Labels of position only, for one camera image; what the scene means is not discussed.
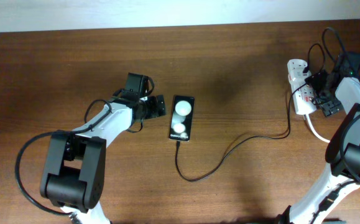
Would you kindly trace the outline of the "black smartphone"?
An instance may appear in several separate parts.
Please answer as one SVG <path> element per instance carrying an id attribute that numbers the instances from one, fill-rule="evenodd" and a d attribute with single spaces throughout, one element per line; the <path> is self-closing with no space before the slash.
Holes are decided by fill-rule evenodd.
<path id="1" fill-rule="evenodd" d="M 175 95 L 168 138 L 188 142 L 191 136 L 195 98 Z"/>

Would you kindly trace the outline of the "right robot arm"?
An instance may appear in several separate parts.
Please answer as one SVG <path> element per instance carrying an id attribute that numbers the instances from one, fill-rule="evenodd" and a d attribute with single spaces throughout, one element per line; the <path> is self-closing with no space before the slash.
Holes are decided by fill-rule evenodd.
<path id="1" fill-rule="evenodd" d="M 308 62 L 291 59 L 288 81 L 295 93 L 295 112 L 314 112 L 313 94 L 329 91 L 340 102 L 346 117 L 326 148 L 326 165 L 311 189 L 276 223 L 323 223 L 328 214 L 351 192 L 360 188 L 360 54 L 340 54 L 332 74 L 312 74 Z"/>

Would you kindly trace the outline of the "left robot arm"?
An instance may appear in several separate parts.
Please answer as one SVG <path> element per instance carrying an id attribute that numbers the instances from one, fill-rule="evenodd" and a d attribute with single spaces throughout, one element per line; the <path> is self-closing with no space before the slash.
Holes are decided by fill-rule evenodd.
<path id="1" fill-rule="evenodd" d="M 151 77 L 129 73 L 123 89 L 104 102 L 84 125 L 50 138 L 40 194 L 73 223 L 109 223 L 99 202 L 104 187 L 106 150 L 135 122 L 165 115 L 164 98 L 152 96 Z"/>

